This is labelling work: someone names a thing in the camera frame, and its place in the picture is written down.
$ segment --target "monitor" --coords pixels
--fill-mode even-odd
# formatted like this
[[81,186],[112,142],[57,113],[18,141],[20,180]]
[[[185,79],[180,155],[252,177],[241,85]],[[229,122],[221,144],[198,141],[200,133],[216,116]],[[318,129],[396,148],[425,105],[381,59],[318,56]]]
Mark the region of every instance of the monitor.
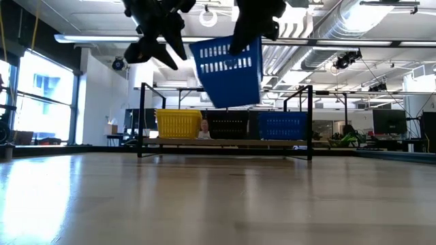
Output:
[[403,110],[373,110],[374,134],[407,132],[406,112]]

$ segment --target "blue plastic basket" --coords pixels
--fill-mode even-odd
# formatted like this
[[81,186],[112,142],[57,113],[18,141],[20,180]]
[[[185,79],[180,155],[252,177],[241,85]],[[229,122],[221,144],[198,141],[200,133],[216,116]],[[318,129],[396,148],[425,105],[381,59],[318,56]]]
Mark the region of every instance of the blue plastic basket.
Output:
[[262,40],[257,38],[239,55],[229,54],[232,36],[190,44],[198,77],[216,108],[260,102]]
[[305,140],[306,112],[259,113],[260,137],[264,140]]

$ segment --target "plastic basket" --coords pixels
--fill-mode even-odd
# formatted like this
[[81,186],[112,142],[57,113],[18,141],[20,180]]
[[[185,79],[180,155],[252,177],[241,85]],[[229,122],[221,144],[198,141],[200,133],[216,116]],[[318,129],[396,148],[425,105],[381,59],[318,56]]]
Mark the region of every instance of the plastic basket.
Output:
[[190,44],[197,74],[216,108],[260,102],[262,41],[257,38],[239,55],[229,54],[232,36]]
[[247,137],[248,112],[207,112],[211,138],[224,140],[243,140]]
[[306,112],[259,113],[260,137],[264,140],[305,140]]
[[199,110],[158,109],[157,130],[164,139],[196,139],[200,131],[202,114]]

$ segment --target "yellow basket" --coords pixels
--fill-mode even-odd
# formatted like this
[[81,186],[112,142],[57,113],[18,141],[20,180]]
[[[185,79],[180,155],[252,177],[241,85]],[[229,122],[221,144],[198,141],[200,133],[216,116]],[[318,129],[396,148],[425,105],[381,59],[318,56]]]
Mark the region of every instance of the yellow basket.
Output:
[[196,139],[200,131],[202,114],[199,110],[158,109],[157,129],[163,139]]

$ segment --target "person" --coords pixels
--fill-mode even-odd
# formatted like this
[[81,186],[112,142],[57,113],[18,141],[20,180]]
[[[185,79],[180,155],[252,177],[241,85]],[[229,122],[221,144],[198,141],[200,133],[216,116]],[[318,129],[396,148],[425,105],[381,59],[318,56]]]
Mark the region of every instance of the person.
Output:
[[202,120],[202,130],[198,133],[198,139],[201,140],[211,140],[211,135],[209,133],[209,123],[206,119]]

